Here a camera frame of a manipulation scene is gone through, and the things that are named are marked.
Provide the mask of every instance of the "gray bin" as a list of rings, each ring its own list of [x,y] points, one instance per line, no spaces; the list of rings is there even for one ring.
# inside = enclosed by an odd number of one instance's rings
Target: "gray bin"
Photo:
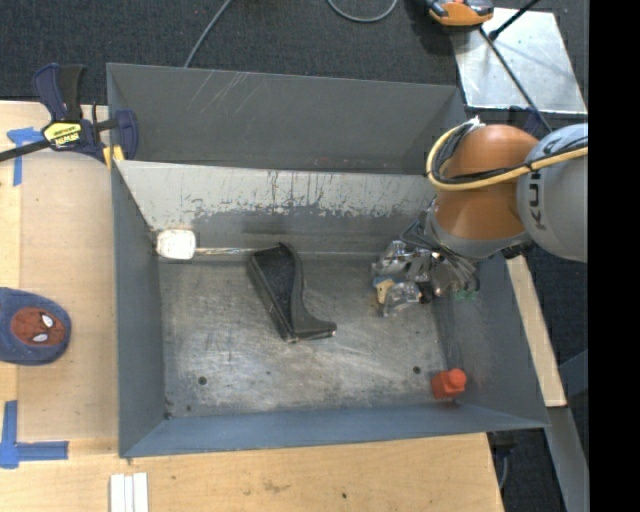
[[[382,318],[371,263],[433,197],[454,87],[110,64],[111,111],[140,147],[113,170],[123,457],[354,443],[548,424],[505,262],[473,301]],[[170,262],[164,229],[226,253]],[[334,337],[287,344],[247,273],[299,252],[304,301]],[[239,251],[227,251],[232,248]],[[466,391],[430,379],[460,367]]]

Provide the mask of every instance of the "blue plush toy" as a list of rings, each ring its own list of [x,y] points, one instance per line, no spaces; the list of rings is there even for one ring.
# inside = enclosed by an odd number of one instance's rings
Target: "blue plush toy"
[[[41,365],[60,357],[69,344],[71,319],[50,299],[0,287],[0,360]]]

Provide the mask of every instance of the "wooden table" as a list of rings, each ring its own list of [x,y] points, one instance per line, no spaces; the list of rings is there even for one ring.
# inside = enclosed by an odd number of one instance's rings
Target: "wooden table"
[[[0,102],[0,150],[13,147],[8,130],[48,121],[39,103]],[[109,171],[46,149],[23,157],[14,186],[14,163],[0,164],[0,286],[55,300],[74,330],[51,364],[0,363],[0,400],[18,400],[18,440],[69,441],[68,460],[0,469],[3,512],[108,510],[109,477],[139,472],[152,512],[504,510],[483,433],[120,459]],[[509,270],[545,402],[565,405],[526,261]]]

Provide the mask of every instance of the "bin floor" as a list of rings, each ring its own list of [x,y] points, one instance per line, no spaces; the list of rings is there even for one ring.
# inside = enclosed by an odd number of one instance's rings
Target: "bin floor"
[[[308,311],[332,338],[280,338],[247,260],[160,264],[167,412],[174,417],[433,401],[445,367],[430,305],[379,314],[365,257],[302,256]]]

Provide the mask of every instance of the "orange toy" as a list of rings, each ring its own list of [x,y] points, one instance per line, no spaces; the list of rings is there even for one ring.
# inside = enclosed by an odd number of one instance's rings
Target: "orange toy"
[[[431,379],[431,388],[436,400],[455,398],[464,391],[467,375],[460,368],[445,370]]]

